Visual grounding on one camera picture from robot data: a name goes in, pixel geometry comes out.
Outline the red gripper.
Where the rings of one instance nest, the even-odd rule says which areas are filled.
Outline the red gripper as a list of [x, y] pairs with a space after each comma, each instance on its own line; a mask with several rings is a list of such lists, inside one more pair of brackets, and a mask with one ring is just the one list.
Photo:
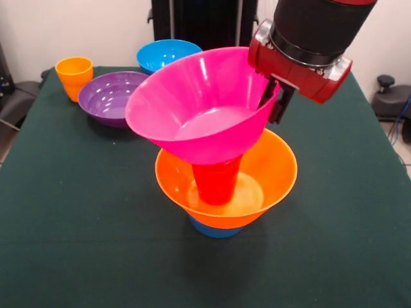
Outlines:
[[[251, 40], [248, 62], [257, 72], [276, 79], [268, 81], [258, 104], [258, 110], [266, 105], [271, 106], [268, 122], [272, 124], [280, 123], [293, 97], [294, 88], [305, 98], [325, 103], [348, 77], [353, 64], [352, 60], [342, 57], [336, 64], [325, 69], [305, 67], [288, 59], [277, 49], [264, 46], [256, 38]], [[279, 98], [278, 80], [292, 86], [283, 87]]]

